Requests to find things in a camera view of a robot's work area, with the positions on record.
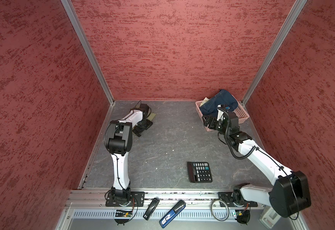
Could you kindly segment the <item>blue denim skirt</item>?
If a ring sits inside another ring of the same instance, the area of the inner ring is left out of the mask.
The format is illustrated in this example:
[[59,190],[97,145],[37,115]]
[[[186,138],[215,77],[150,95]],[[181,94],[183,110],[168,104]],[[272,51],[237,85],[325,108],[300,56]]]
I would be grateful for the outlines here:
[[218,110],[217,106],[225,105],[225,108],[230,112],[233,112],[238,107],[237,100],[227,90],[220,90],[214,97],[209,99],[205,104],[200,106],[200,111],[203,116],[217,117]]

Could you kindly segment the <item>olive green skirt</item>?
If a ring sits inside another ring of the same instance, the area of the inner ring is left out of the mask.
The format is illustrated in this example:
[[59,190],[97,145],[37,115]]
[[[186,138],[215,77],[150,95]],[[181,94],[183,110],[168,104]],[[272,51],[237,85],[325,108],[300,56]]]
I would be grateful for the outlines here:
[[155,118],[155,116],[156,116],[156,113],[151,113],[151,114],[147,117],[147,119],[148,119],[149,121],[152,121],[152,120]]

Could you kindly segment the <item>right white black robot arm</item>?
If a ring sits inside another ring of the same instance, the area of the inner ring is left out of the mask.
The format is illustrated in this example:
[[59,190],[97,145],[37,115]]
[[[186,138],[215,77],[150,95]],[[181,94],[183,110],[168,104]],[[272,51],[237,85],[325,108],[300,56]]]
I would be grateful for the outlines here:
[[247,133],[240,130],[239,118],[234,112],[218,108],[218,116],[202,116],[204,126],[224,137],[224,144],[237,160],[250,160],[270,181],[270,187],[241,184],[234,187],[233,202],[257,202],[272,208],[287,218],[311,206],[306,175],[293,171],[266,153]]

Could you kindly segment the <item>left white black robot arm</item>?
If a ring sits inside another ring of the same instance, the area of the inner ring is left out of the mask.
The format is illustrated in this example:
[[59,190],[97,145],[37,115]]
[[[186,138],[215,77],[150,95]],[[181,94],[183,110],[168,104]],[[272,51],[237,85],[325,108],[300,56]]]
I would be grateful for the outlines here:
[[111,154],[114,166],[114,183],[110,195],[121,206],[127,206],[132,201],[128,155],[133,145],[133,134],[140,137],[143,131],[152,126],[152,121],[148,119],[151,113],[146,104],[134,107],[124,118],[112,120],[104,135],[104,145]]

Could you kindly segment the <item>pink plastic basket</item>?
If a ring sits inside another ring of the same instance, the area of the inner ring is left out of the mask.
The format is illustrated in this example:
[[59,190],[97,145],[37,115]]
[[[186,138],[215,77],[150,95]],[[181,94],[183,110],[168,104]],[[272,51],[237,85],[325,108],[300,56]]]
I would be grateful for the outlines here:
[[[203,101],[195,102],[195,106],[196,106],[196,112],[198,113],[198,115],[201,119],[201,122],[204,124],[205,122],[204,122],[204,119],[203,119],[203,114],[200,110],[202,102]],[[244,123],[248,118],[250,118],[248,112],[245,110],[245,108],[240,103],[238,104],[238,107],[234,110],[234,113],[238,117],[239,124]]]

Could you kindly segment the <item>black desk calculator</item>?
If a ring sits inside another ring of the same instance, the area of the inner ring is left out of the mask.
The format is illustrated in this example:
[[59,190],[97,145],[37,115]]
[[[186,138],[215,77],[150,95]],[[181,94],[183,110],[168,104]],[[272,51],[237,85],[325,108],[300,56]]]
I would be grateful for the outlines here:
[[207,162],[187,162],[190,183],[212,183],[211,168]]

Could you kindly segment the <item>blue black stapler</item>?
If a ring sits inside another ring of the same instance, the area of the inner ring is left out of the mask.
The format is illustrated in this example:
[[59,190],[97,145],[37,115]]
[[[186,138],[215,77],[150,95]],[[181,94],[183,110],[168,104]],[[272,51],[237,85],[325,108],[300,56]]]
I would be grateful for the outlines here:
[[186,207],[184,200],[179,200],[159,221],[161,228],[165,228],[172,222]]

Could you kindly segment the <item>left small circuit board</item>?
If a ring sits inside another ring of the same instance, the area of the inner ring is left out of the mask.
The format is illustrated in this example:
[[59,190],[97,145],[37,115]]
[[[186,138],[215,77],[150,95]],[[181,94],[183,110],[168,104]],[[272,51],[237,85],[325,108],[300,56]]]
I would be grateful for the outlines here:
[[131,218],[133,216],[132,210],[116,210],[115,217],[117,218]]

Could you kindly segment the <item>small circuit board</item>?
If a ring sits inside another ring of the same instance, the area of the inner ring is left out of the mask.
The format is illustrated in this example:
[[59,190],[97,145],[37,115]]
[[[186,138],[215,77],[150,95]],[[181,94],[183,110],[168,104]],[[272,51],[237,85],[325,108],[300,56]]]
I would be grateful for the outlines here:
[[250,218],[251,218],[250,210],[236,212],[236,221],[239,224],[247,225],[250,221]]
[[115,217],[117,218],[131,218],[133,216],[132,210],[116,210]]

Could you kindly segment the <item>right small circuit board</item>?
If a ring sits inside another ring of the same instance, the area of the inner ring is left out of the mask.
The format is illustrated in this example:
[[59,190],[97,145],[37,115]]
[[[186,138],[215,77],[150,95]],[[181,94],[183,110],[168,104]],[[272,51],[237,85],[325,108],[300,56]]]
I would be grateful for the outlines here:
[[250,210],[236,212],[236,221],[239,224],[247,225],[250,221],[250,218],[251,218]]

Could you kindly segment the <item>grey plastic dispenser box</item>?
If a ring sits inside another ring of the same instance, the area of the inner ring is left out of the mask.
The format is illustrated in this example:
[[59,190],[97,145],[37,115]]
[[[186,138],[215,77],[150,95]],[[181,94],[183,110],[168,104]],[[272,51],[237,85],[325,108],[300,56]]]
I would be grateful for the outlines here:
[[281,216],[269,206],[266,206],[259,218],[259,221],[267,228],[272,229],[280,220]]

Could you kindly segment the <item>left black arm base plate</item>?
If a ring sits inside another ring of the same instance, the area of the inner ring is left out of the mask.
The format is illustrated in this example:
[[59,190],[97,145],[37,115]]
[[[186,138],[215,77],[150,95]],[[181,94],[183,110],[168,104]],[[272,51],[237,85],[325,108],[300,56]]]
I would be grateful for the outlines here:
[[129,201],[122,201],[119,197],[112,195],[112,192],[106,194],[106,207],[141,207],[144,205],[145,192],[131,192]]

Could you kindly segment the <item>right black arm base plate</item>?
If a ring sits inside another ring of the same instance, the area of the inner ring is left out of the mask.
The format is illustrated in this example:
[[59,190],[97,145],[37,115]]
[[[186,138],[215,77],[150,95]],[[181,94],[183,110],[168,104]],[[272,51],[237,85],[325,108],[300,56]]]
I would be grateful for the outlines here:
[[257,208],[258,203],[252,201],[245,201],[243,205],[237,205],[234,203],[232,192],[218,192],[218,197],[224,201],[230,208]]

